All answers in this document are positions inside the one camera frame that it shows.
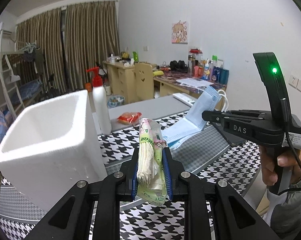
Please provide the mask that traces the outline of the person's right hand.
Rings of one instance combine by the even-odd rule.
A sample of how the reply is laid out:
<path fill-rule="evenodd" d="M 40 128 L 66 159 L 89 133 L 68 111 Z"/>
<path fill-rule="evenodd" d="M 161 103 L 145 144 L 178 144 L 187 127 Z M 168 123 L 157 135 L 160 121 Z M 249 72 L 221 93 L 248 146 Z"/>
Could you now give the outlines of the person's right hand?
<path fill-rule="evenodd" d="M 261 154 L 262 180 L 266 186 L 272 186 L 278 179 L 278 175 L 275 172 L 275 162 L 272 157 L 267 154 L 265 147 L 259 146 L 259 151 Z M 301 162 L 301 150 L 297 150 L 296 153 Z M 292 172 L 291 184 L 295 184 L 301 180 L 301 169 L 291 151 L 284 152 L 277 157 L 276 163 L 280 167 L 288 167 Z"/>

